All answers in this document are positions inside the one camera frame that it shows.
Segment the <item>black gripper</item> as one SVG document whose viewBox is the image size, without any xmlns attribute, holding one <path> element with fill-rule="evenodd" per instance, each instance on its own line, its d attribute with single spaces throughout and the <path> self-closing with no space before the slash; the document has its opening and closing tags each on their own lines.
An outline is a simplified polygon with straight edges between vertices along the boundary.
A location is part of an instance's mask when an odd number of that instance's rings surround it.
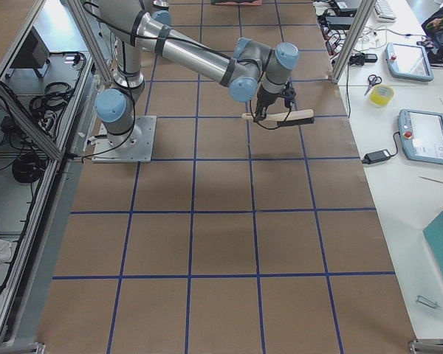
<svg viewBox="0 0 443 354">
<path fill-rule="evenodd" d="M 278 93 L 267 91 L 263 85 L 260 85 L 257 93 L 257 103 L 253 122 L 260 122 L 262 120 L 262 113 L 266 113 L 267 109 L 274 104 L 278 98 L 284 100 L 284 106 L 286 108 L 291 108 L 293 106 L 295 101 L 295 89 L 291 83 L 286 83 Z"/>
</svg>

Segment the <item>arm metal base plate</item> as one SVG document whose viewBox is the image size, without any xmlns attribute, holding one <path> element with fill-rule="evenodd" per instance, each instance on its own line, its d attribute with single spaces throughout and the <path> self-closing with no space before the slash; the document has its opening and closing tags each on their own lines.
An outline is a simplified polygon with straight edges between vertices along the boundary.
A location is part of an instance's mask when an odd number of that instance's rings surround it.
<svg viewBox="0 0 443 354">
<path fill-rule="evenodd" d="M 92 161 L 95 163 L 149 163 L 152 158 L 156 116 L 136 116 L 131 134 L 114 136 L 108 134 L 103 123 L 99 134 L 106 135 L 95 143 Z"/>
</svg>

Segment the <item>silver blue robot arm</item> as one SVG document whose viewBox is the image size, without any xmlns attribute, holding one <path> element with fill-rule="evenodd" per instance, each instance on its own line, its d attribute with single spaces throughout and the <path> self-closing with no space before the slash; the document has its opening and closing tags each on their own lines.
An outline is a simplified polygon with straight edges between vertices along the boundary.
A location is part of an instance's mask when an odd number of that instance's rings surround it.
<svg viewBox="0 0 443 354">
<path fill-rule="evenodd" d="M 248 102 L 256 124 L 267 119 L 268 108 L 278 99 L 292 108 L 295 90 L 289 78 L 299 59 L 294 44 L 282 42 L 272 48 L 240 37 L 229 56 L 176 31 L 166 1 L 85 1 L 82 7 L 117 39 L 114 81 L 121 87 L 144 86 L 140 61 L 147 49 L 216 81 L 235 101 Z"/>
</svg>

